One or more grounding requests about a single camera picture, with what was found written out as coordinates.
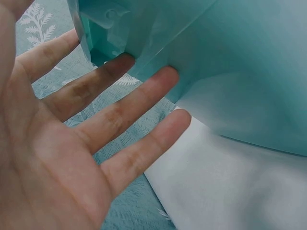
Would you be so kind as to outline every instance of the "hand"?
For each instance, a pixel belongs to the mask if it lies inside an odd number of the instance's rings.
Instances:
[[[15,58],[15,23],[31,0],[0,0],[0,228],[97,229],[112,200],[189,126],[177,110],[149,135],[97,165],[92,155],[118,137],[178,81],[166,67],[75,128],[84,109],[134,64],[123,54],[39,100],[31,84],[77,45],[75,31]]]

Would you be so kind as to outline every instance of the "white fabric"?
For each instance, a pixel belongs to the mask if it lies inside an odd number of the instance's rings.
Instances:
[[[307,158],[190,128],[146,176],[179,230],[307,229]]]

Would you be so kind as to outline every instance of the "white leaf print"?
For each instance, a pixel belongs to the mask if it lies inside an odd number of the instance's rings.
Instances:
[[[28,41],[31,42],[32,44],[35,44],[35,46],[41,44],[40,40],[34,36],[28,37]]]
[[[25,29],[25,32],[28,34],[35,34],[39,32],[39,29],[36,26],[29,26]]]
[[[138,82],[140,81],[137,80],[136,78],[128,74],[125,74],[121,79],[115,82],[115,85],[131,86],[131,85],[136,85]]]
[[[31,20],[32,20],[31,18],[25,17],[22,20],[20,20],[20,24],[21,25],[28,25],[28,24],[30,24]]]
[[[30,8],[29,8],[29,10],[30,10],[30,12],[31,12],[34,16],[36,16],[36,15],[38,14],[38,12],[39,12],[39,8],[40,8],[40,4],[39,4],[39,3],[35,3],[35,4],[33,5],[33,7],[30,7]]]
[[[65,80],[62,82],[62,85],[67,85],[68,83],[71,83],[72,81],[76,80],[77,78],[72,78],[72,79],[69,79],[69,80]]]
[[[37,20],[40,21],[44,17],[45,10],[42,8],[37,16]]]
[[[55,25],[51,25],[46,32],[44,33],[44,41],[49,40],[50,36],[53,34],[53,32],[55,31],[56,26]]]
[[[46,14],[46,16],[44,17],[44,19],[42,20],[42,25],[46,25],[48,22],[49,22],[49,20],[50,20],[50,18],[52,17],[52,14],[51,13],[48,13],[48,14]]]
[[[46,25],[52,17],[51,13],[47,13],[45,16],[44,14],[45,9],[42,8],[39,3],[34,3],[28,8],[19,21],[21,25],[33,24],[26,27],[24,30],[26,33],[32,34],[32,36],[28,37],[28,41],[32,43],[32,47],[50,40],[56,29],[55,25],[51,25],[44,31],[44,25]]]

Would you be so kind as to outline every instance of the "patterned fabric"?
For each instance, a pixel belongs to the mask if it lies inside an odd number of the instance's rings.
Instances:
[[[72,28],[73,25],[66,0],[36,0],[17,23],[17,55]],[[38,98],[46,97],[66,83],[93,69],[94,67],[86,61],[79,47],[49,74],[33,85],[35,93]],[[139,85],[138,80],[125,75],[84,111],[69,119],[66,124],[71,127],[79,124],[102,108],[122,98]],[[162,100],[128,131],[99,151],[94,156],[96,162],[101,163],[120,149],[142,138],[173,108],[174,105],[169,101]],[[175,227],[143,175],[113,202],[102,229],[173,230]]]

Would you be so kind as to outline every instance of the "finger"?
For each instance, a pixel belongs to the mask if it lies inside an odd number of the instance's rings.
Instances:
[[[176,110],[145,138],[103,162],[100,167],[109,181],[113,198],[165,153],[190,122],[191,116],[186,111]]]
[[[23,71],[33,83],[49,73],[63,58],[70,54],[79,44],[73,29],[62,36],[45,42],[16,58],[15,67]]]
[[[20,18],[32,0],[0,0],[1,25],[0,42],[0,93],[11,76],[15,63],[15,23]]]
[[[0,7],[8,9],[19,20],[34,0],[0,0]]]
[[[86,108],[99,94],[122,77],[135,63],[129,54],[122,54],[102,67],[74,80],[43,99],[51,112],[62,122]]]
[[[95,154],[157,104],[177,82],[177,71],[171,67],[163,68],[128,96],[103,109],[74,130],[89,151]]]

